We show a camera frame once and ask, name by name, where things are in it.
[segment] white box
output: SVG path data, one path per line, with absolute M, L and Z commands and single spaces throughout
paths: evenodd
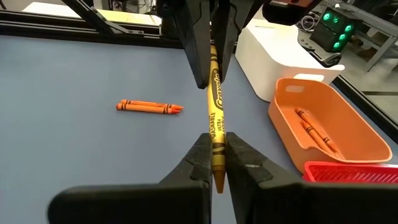
M 235 57 L 257 96 L 265 101 L 274 97 L 279 78 L 317 80 L 330 84 L 344 65 L 325 68 L 297 41 L 296 26 L 283 26 L 253 19 L 242 30 Z

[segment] red basket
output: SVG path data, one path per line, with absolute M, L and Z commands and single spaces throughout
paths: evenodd
M 398 166 L 306 162 L 303 179 L 309 182 L 398 184 Z

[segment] orange basket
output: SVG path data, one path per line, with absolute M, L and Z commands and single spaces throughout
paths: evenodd
M 303 179 L 309 182 L 398 184 L 398 166 L 306 162 Z
M 344 159 L 319 149 L 301 125 L 296 108 L 305 110 L 337 145 Z M 307 161 L 374 164 L 392 157 L 387 143 L 332 87 L 312 80 L 281 78 L 268 114 L 296 168 Z

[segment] crayon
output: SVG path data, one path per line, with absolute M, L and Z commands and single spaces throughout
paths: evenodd
M 130 111 L 142 111 L 142 112 L 150 112 L 150 113 L 163 113 L 163 114 L 176 114 L 179 113 L 179 110 L 173 108 L 160 108 L 155 106 L 142 106 L 142 105 L 128 105 L 118 103 L 116 105 L 116 109 L 118 110 L 130 110 Z
M 329 149 L 325 142 L 323 142 L 322 138 L 315 132 L 315 130 L 305 121 L 300 120 L 301 125 L 305 129 L 305 131 L 311 136 L 311 138 L 318 144 L 318 146 L 326 153 L 330 155 L 334 155 L 334 153 Z
M 121 100 L 120 103 L 123 104 L 131 104 L 131 105 L 142 105 L 142 106 L 155 106 L 162 108 L 173 108 L 176 110 L 183 110 L 184 107 L 179 105 L 172 105 L 167 103 L 155 103 L 155 102 L 147 102 L 147 101 L 138 101 L 138 100 Z
M 224 191 L 225 180 L 225 128 L 223 98 L 221 96 L 221 79 L 218 73 L 217 51 L 211 46 L 210 75 L 207 86 L 207 101 L 209 112 L 209 135 L 211 138 L 212 170 L 217 192 Z
M 326 145 L 333 152 L 335 152 L 337 157 L 344 159 L 343 155 L 341 155 L 340 153 L 340 150 L 338 150 L 336 144 L 328 137 L 323 128 L 320 125 L 318 125 L 317 122 L 314 119 L 312 119 L 310 115 L 308 115 L 303 109 L 300 108 L 296 108 L 295 111 L 306 123 L 308 123 L 315 130 L 315 132 L 321 137 L 323 142 L 325 142 Z

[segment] orange plastic tray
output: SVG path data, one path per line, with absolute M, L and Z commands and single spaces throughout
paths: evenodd
M 302 108 L 316 119 L 344 159 L 318 148 L 295 112 Z M 307 161 L 380 163 L 392 157 L 387 143 L 332 87 L 312 80 L 281 78 L 268 114 L 296 168 Z

